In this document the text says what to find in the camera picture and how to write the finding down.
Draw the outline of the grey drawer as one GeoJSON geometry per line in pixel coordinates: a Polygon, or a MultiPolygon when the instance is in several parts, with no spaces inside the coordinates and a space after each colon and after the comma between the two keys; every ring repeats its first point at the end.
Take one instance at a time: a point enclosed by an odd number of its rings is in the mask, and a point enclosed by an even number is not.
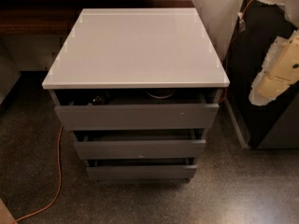
{"type": "Polygon", "coordinates": [[[195,130],[75,132],[82,160],[195,158],[206,145],[195,130]]]}
{"type": "Polygon", "coordinates": [[[86,168],[93,180],[190,179],[197,165],[189,158],[94,160],[86,168]]]}
{"type": "Polygon", "coordinates": [[[55,112],[69,131],[169,130],[210,128],[219,106],[191,100],[115,97],[90,105],[85,91],[56,91],[55,112]]]}

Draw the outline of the clear plastic water bottle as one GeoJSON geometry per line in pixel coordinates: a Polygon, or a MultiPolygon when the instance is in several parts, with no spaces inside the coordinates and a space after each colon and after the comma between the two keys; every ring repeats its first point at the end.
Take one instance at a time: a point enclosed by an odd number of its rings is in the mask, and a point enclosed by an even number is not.
{"type": "Polygon", "coordinates": [[[92,95],[90,100],[91,105],[106,105],[110,100],[110,95],[107,91],[98,91],[92,95]]]}

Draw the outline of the grey top drawer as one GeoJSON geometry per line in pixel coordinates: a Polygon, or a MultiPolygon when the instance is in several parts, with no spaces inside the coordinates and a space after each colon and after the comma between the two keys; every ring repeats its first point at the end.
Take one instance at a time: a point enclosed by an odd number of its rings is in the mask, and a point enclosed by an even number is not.
{"type": "Polygon", "coordinates": [[[55,112],[69,131],[169,130],[210,128],[219,106],[191,100],[115,97],[90,105],[85,91],[56,91],[55,112]]]}

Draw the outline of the black side cabinet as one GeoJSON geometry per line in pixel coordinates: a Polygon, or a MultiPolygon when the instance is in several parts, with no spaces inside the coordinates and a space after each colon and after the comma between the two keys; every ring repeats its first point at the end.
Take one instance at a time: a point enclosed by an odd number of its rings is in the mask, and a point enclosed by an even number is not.
{"type": "Polygon", "coordinates": [[[298,24],[284,0],[243,0],[227,51],[227,107],[242,147],[299,148],[298,24]]]}

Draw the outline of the grey three-drawer cabinet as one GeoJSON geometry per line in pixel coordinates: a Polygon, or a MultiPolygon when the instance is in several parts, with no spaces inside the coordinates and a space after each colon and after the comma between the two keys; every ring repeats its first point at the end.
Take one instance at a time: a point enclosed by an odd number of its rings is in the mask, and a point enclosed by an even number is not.
{"type": "MultiPolygon", "coordinates": [[[[174,89],[169,98],[217,104],[230,81],[197,11],[189,8],[84,9],[54,60],[43,87],[85,91],[89,100],[150,97],[147,89],[174,89]]],[[[100,183],[188,182],[190,179],[95,180],[100,183]]]]}

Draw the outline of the grey middle drawer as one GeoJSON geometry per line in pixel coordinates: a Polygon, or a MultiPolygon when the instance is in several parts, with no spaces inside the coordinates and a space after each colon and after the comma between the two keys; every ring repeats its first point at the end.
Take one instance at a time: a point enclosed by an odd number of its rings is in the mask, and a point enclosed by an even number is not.
{"type": "Polygon", "coordinates": [[[75,132],[82,160],[195,158],[206,145],[195,130],[75,132]]]}

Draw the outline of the dark wooden shelf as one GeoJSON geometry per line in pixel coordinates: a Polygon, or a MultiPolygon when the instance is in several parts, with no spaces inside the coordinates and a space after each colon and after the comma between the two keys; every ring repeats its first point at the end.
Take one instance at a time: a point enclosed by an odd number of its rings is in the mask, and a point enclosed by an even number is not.
{"type": "Polygon", "coordinates": [[[1,0],[0,35],[67,35],[83,8],[194,7],[191,0],[1,0]]]}

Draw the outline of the grey panel at left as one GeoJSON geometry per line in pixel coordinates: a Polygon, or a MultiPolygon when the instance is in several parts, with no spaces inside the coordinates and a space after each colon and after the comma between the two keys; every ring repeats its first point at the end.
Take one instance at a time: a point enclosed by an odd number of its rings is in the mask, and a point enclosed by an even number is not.
{"type": "Polygon", "coordinates": [[[5,101],[20,76],[20,70],[0,39],[0,104],[5,101]]]}

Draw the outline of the grey bottom drawer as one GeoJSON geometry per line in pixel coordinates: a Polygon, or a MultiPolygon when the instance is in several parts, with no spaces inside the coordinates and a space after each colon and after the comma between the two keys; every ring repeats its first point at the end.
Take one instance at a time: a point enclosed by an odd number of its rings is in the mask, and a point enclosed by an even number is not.
{"type": "Polygon", "coordinates": [[[190,179],[197,165],[189,158],[94,160],[86,168],[93,180],[190,179]]]}

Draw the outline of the white round bowl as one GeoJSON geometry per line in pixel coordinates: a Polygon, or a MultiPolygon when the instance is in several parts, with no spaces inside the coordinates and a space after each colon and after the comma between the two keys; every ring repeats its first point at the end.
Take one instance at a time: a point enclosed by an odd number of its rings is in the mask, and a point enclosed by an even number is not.
{"type": "Polygon", "coordinates": [[[169,98],[175,94],[174,89],[147,89],[146,93],[156,99],[165,99],[169,98]]]}

